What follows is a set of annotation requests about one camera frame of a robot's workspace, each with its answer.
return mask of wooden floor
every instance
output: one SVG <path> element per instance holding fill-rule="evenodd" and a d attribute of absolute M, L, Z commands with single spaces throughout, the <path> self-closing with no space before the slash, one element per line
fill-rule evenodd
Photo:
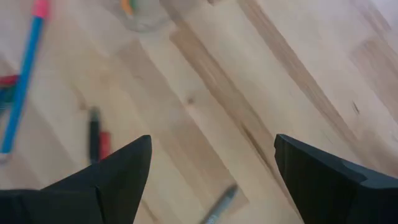
<path fill-rule="evenodd" d="M 0 75 L 19 70 L 31 6 L 0 1 Z M 145 34 L 99 0 L 51 13 L 2 189 L 86 167 L 91 106 L 113 149 L 152 135 L 138 224 L 198 223 L 234 182 L 222 223 L 301 223 L 277 133 L 398 177 L 398 1 L 201 0 Z"/>

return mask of blue marker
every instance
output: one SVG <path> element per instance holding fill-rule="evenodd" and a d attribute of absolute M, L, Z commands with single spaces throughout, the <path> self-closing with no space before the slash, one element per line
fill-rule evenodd
<path fill-rule="evenodd" d="M 12 151 L 14 139 L 17 132 L 19 120 L 21 118 L 22 108 L 24 105 L 27 89 L 29 86 L 30 74 L 34 64 L 35 53 L 40 40 L 40 35 L 44 26 L 44 20 L 49 10 L 48 0 L 36 0 L 33 10 L 32 30 L 30 31 L 30 39 L 27 44 L 24 61 L 21 67 L 21 75 L 17 82 L 14 97 L 14 106 L 12 107 L 10 120 L 7 125 L 6 132 L 0 151 L 0 160 L 5 159 Z"/>

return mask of pen cap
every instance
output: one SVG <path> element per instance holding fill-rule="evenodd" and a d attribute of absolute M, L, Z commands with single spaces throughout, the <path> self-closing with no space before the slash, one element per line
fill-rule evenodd
<path fill-rule="evenodd" d="M 46 18 L 49 14 L 49 0 L 35 0 L 33 16 Z"/>

